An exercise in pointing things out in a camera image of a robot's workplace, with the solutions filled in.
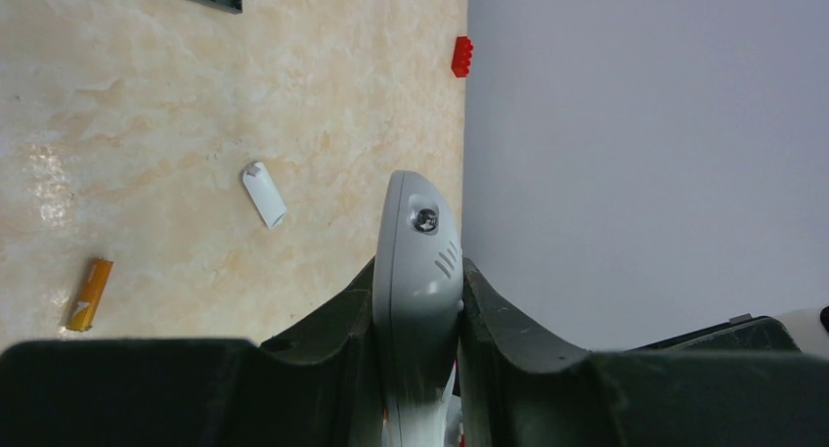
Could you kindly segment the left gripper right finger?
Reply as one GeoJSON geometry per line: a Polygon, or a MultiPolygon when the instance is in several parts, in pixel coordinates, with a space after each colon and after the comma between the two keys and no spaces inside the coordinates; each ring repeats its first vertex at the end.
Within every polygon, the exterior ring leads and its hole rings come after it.
{"type": "Polygon", "coordinates": [[[824,446],[828,362],[799,351],[590,351],[463,263],[468,446],[824,446]]]}

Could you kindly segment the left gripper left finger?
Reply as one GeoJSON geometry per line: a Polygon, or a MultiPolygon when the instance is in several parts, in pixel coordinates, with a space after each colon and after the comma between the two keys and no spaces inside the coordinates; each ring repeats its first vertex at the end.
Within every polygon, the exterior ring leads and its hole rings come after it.
{"type": "Polygon", "coordinates": [[[261,343],[32,340],[1,356],[5,446],[377,446],[382,402],[365,266],[261,343]]]}

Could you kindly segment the white remote control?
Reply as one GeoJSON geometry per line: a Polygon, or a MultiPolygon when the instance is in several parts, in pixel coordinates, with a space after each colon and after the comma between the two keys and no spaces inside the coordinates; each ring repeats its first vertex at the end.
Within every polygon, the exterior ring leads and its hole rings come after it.
{"type": "Polygon", "coordinates": [[[385,446],[442,446],[463,310],[459,229],[421,174],[392,173],[372,278],[385,446]]]}

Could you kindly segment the white battery cover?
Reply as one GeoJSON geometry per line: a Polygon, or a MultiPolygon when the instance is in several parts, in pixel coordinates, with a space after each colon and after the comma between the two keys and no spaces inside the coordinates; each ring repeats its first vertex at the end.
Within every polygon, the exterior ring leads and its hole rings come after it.
{"type": "Polygon", "coordinates": [[[280,225],[287,207],[273,178],[262,161],[254,161],[241,173],[241,181],[264,224],[273,229],[280,225]]]}

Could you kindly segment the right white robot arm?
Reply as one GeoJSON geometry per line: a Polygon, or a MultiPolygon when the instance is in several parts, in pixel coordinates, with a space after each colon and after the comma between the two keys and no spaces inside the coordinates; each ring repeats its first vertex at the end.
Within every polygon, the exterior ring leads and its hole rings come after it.
{"type": "Polygon", "coordinates": [[[641,350],[799,351],[828,358],[828,306],[778,316],[744,314],[728,322],[640,347],[641,350]]]}

